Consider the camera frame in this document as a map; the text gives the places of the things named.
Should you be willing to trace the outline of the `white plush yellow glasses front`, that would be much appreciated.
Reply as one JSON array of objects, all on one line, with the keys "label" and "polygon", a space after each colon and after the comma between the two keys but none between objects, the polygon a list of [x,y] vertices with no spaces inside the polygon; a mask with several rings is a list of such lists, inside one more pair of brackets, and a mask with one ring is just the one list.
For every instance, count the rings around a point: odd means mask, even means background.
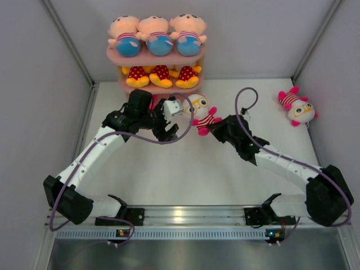
[{"label": "white plush yellow glasses front", "polygon": [[217,108],[209,105],[208,99],[202,94],[192,94],[188,97],[190,102],[185,99],[183,101],[184,115],[191,117],[191,108],[193,107],[192,126],[197,128],[198,135],[206,136],[210,130],[207,128],[209,124],[215,124],[222,121],[221,117],[217,117]]}]

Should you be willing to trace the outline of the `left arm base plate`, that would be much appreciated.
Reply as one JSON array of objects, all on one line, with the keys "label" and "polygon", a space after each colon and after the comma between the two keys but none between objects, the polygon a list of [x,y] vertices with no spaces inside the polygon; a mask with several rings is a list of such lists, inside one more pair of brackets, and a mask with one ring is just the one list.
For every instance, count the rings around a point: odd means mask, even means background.
[{"label": "left arm base plate", "polygon": [[143,221],[145,218],[145,209],[144,208],[127,208],[126,210],[121,210],[120,213],[115,217],[116,220],[108,219],[95,219],[96,226],[126,226],[124,222],[118,221],[118,219],[123,219],[127,222],[130,222],[134,226],[143,226]]}]

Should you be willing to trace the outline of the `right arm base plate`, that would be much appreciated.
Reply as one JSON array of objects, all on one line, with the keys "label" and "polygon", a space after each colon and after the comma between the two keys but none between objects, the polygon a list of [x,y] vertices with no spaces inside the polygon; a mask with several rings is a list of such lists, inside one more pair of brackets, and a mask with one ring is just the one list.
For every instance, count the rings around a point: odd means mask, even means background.
[{"label": "right arm base plate", "polygon": [[291,216],[278,217],[262,207],[244,208],[247,226],[261,227],[265,225],[295,225],[296,219]]}]

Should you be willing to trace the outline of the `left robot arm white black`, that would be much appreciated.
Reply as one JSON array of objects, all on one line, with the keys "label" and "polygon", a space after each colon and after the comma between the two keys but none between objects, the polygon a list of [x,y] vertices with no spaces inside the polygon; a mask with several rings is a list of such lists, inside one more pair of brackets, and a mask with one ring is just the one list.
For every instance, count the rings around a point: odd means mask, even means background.
[{"label": "left robot arm white black", "polygon": [[60,213],[73,224],[101,216],[108,217],[113,224],[125,222],[127,211],[123,200],[114,195],[103,200],[91,199],[84,189],[108,158],[140,130],[151,130],[159,144],[177,139],[178,125],[168,127],[168,124],[172,117],[183,112],[181,101],[174,96],[162,98],[151,108],[153,99],[148,91],[133,90],[121,109],[106,116],[81,154],[57,176],[49,175],[44,180],[47,202],[54,213]]}]

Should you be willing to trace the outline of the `small baby doll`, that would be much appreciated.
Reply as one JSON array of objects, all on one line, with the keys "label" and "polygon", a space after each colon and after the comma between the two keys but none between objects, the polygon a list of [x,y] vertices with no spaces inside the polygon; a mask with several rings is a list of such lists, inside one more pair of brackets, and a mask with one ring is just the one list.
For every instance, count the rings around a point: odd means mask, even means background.
[{"label": "small baby doll", "polygon": [[194,56],[207,41],[204,34],[207,24],[199,16],[183,13],[170,20],[173,32],[170,37],[176,41],[177,51],[182,56]]}]

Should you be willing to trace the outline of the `yellow plush red dotted dress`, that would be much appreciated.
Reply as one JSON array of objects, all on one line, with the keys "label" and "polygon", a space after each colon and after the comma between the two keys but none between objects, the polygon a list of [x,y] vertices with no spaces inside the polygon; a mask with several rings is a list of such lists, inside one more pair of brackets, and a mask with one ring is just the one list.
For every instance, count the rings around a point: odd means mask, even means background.
[{"label": "yellow plush red dotted dress", "polygon": [[126,76],[125,82],[133,88],[142,88],[149,84],[150,79],[143,66],[123,66],[121,72]]}]

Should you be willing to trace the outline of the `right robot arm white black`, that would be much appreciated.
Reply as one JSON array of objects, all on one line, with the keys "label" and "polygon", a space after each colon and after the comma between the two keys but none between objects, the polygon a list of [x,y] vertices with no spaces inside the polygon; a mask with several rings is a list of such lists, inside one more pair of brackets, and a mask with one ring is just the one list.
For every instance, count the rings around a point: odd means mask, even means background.
[{"label": "right robot arm white black", "polygon": [[346,214],[352,217],[354,198],[339,168],[325,168],[296,160],[274,148],[268,141],[253,136],[247,121],[239,115],[209,124],[210,133],[221,143],[230,143],[242,160],[267,169],[301,190],[300,194],[276,193],[263,204],[262,215],[268,223],[286,216],[307,217],[324,227],[338,226]]}]

